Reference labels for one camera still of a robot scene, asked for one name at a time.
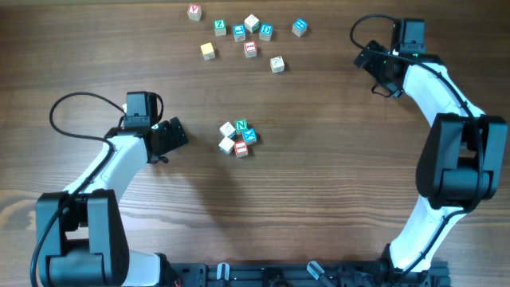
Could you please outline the block with blue number side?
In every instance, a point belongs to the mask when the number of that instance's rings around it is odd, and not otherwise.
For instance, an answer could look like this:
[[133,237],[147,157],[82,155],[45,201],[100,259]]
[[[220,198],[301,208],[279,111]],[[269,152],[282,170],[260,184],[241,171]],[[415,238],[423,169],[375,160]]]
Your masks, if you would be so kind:
[[228,136],[224,137],[220,143],[218,144],[219,149],[229,155],[233,150],[235,142],[230,139]]

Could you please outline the green N letter block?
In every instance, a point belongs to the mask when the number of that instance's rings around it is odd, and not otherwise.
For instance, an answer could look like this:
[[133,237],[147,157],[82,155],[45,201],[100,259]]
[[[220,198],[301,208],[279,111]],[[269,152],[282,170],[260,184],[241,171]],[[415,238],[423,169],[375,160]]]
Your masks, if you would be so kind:
[[235,120],[235,130],[237,135],[241,135],[249,128],[247,119]]

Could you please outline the red H letter block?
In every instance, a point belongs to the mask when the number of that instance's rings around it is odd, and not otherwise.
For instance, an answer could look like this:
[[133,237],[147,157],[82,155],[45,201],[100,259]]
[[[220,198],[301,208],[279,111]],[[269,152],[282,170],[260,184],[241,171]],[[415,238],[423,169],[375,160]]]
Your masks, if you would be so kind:
[[235,155],[238,158],[247,156],[249,154],[248,145],[245,141],[235,142],[233,147],[234,147]]

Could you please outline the blue X letter block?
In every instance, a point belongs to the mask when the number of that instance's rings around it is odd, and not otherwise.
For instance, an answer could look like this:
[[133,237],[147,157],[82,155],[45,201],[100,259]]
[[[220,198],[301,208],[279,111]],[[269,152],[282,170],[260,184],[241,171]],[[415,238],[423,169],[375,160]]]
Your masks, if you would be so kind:
[[253,128],[244,130],[242,137],[247,145],[255,144],[257,142],[257,133]]

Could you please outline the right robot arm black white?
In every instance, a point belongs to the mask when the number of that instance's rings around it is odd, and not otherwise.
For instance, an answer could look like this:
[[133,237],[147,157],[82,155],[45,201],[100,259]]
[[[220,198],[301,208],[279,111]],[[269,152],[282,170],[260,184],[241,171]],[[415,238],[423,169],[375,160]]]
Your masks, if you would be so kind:
[[508,124],[473,105],[435,55],[419,49],[393,52],[370,41],[355,64],[389,96],[410,96],[430,125],[415,174],[418,200],[403,230],[383,253],[385,281],[401,283],[410,273],[429,271],[454,225],[494,196]]

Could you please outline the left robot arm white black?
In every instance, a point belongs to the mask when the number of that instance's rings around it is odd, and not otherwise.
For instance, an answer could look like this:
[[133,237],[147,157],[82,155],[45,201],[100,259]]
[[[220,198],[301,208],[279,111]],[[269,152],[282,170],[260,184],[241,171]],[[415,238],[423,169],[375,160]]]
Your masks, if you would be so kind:
[[128,247],[118,202],[148,163],[188,139],[174,117],[152,126],[112,128],[85,173],[61,192],[36,203],[37,244],[30,266],[33,285],[157,285],[165,259]]

